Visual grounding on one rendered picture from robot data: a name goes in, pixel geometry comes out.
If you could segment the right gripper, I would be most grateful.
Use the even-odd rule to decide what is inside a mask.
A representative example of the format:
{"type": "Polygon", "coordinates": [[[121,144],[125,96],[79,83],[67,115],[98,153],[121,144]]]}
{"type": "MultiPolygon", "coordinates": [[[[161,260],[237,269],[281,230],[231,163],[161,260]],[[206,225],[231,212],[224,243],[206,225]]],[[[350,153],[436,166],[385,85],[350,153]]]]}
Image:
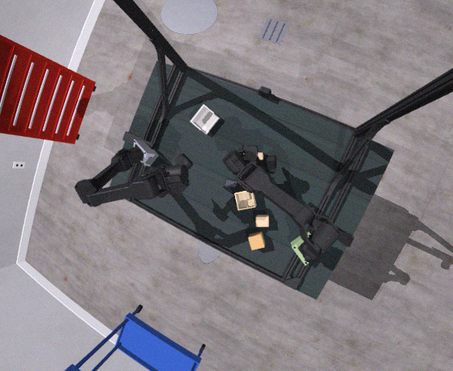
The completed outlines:
{"type": "MultiPolygon", "coordinates": [[[[175,162],[176,162],[175,165],[186,165],[188,171],[189,171],[189,169],[193,166],[193,163],[186,157],[185,154],[179,154],[178,157],[175,159],[175,162]]],[[[158,187],[159,187],[159,189],[162,189],[161,186],[160,186],[160,184],[158,185],[158,187]]],[[[171,190],[171,189],[169,188],[169,191],[170,191],[170,190],[171,190]]],[[[158,196],[158,197],[160,197],[160,198],[165,197],[166,194],[168,194],[169,191],[162,193],[162,194],[161,194],[160,196],[158,196]]]]}

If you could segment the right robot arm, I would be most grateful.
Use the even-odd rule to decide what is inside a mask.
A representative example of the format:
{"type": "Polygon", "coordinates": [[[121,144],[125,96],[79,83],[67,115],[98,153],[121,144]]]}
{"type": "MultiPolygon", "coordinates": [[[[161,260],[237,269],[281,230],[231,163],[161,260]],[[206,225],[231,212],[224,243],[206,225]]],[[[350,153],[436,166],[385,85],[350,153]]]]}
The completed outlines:
{"type": "Polygon", "coordinates": [[[142,172],[132,182],[102,188],[119,172],[125,172],[132,168],[134,163],[143,161],[143,157],[144,152],[137,145],[128,150],[123,148],[118,151],[111,159],[111,164],[103,171],[92,179],[77,182],[74,186],[82,203],[96,207],[102,203],[128,198],[154,199],[169,191],[169,188],[180,196],[189,186],[186,165],[174,165],[159,169],[150,168],[150,171],[142,172]],[[159,183],[162,189],[159,189],[159,183]]]}

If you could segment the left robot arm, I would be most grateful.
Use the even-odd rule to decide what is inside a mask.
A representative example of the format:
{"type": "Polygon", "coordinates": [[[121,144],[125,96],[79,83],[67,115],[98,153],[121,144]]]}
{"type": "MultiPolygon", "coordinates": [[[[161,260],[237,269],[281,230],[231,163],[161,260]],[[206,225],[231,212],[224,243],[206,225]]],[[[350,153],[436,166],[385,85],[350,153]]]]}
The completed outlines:
{"type": "Polygon", "coordinates": [[[328,217],[316,214],[310,206],[301,204],[271,182],[269,175],[257,165],[259,157],[256,146],[241,146],[238,152],[233,150],[227,154],[222,162],[236,175],[235,179],[242,188],[258,197],[266,197],[293,219],[304,240],[298,248],[306,262],[314,265],[340,237],[338,227],[328,217]],[[324,219],[321,218],[323,222],[308,237],[305,224],[313,216],[324,219]]]}

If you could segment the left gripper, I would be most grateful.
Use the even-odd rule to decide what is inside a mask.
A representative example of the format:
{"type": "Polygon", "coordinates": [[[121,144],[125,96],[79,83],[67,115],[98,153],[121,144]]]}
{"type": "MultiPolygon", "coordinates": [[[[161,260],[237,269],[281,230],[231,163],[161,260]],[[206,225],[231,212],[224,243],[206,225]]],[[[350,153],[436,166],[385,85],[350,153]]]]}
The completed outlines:
{"type": "Polygon", "coordinates": [[[264,166],[266,172],[275,172],[276,171],[276,164],[277,164],[277,156],[276,155],[266,155],[264,153],[264,159],[260,159],[258,166],[264,166]]]}

